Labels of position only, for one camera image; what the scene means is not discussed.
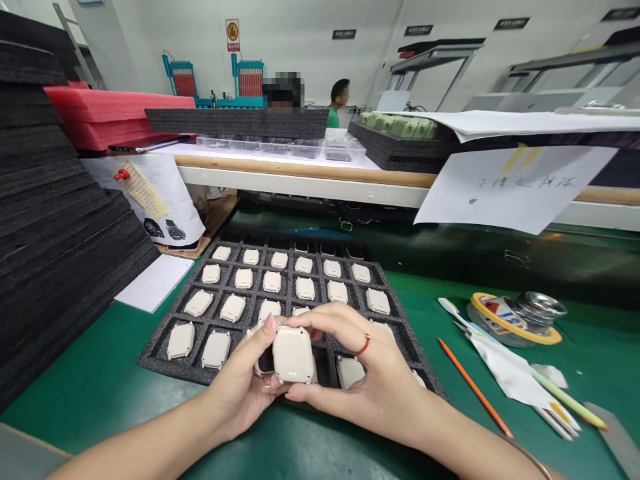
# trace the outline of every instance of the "handwritten sign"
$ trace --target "handwritten sign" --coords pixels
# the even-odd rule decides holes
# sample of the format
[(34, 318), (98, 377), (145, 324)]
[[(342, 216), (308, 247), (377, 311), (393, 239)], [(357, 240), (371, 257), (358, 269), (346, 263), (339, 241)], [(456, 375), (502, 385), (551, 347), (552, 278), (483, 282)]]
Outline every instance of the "handwritten sign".
[(518, 19), (500, 19), (495, 24), (494, 30), (522, 30), (530, 17), (522, 17)]
[(428, 35), (433, 30), (433, 25), (414, 25), (407, 27), (405, 30), (405, 37), (419, 37), (421, 35)]
[(331, 40), (353, 40), (356, 30), (334, 30)]
[(611, 9), (600, 21), (634, 20), (640, 16), (640, 8)]
[(414, 223), (478, 223), (538, 235), (611, 160), (608, 147), (526, 147), (456, 153)]

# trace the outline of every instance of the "hand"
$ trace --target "hand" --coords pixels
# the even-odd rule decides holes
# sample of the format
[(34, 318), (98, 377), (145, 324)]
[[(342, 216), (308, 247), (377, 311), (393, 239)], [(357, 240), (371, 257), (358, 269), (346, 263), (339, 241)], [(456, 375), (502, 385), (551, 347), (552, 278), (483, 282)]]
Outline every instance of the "hand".
[(329, 333), (351, 351), (364, 347), (365, 334), (371, 337), (369, 346), (359, 355), (367, 374), (350, 390), (296, 383), (286, 395), (289, 400), (306, 401), (320, 411), (409, 447), (424, 446), (429, 416), (437, 410), (439, 398), (418, 385), (388, 332), (340, 302), (321, 305), (283, 320), (283, 324), (308, 328), (312, 339), (319, 338), (319, 331)]
[(262, 327), (247, 330), (247, 336), (202, 394), (206, 408), (215, 412), (218, 435), (223, 442), (248, 430), (288, 388), (280, 384), (276, 374), (260, 378), (253, 370), (258, 358), (273, 343), (276, 330), (277, 322), (272, 315)]

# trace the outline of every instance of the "green shirt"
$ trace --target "green shirt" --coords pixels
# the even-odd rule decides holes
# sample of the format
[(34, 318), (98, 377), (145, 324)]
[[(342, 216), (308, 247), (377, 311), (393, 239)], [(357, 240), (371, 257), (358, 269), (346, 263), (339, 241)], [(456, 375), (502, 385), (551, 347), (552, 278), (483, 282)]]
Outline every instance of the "green shirt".
[(340, 128), (340, 118), (338, 112), (329, 107), (329, 119), (327, 120), (327, 128)]

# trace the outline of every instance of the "orange pencil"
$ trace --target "orange pencil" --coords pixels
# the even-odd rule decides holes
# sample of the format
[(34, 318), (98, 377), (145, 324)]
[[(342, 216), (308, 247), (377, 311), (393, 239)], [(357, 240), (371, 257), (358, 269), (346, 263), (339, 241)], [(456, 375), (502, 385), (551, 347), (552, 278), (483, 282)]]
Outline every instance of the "orange pencil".
[(460, 362), (458, 362), (458, 359), (455, 357), (453, 352), (449, 349), (447, 344), (444, 343), (441, 338), (438, 338), (438, 342), (440, 342), (440, 345), (442, 345), (442, 348), (447, 354), (447, 356), (451, 359), (455, 367), (458, 369), (458, 372), (460, 372), (460, 375), (463, 376), (463, 378), (467, 381), (471, 389), (478, 396), (478, 398), (480, 399), (482, 404), (485, 406), (489, 414), (493, 417), (493, 419), (498, 424), (498, 426), (502, 428), (502, 431), (505, 433), (505, 435), (508, 436), (509, 438), (515, 438), (511, 433), (511, 430), (509, 430), (507, 424), (504, 422), (504, 420), (502, 420), (502, 418), (500, 418), (500, 415), (498, 415), (498, 412), (496, 412), (496, 410), (491, 406), (491, 404), (489, 403), (489, 400), (487, 400), (487, 398), (482, 394), (482, 392), (480, 391), (478, 386), (475, 384), (475, 382), (471, 380), (471, 377), (463, 368), (463, 366), (460, 365)]

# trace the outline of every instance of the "red push pin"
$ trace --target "red push pin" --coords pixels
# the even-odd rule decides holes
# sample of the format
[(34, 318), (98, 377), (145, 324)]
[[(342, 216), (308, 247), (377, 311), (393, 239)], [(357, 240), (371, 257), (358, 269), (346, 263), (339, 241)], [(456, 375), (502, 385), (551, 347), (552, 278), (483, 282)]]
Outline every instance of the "red push pin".
[(124, 169), (118, 170), (118, 173), (113, 176), (114, 180), (129, 180), (130, 178), (131, 174)]

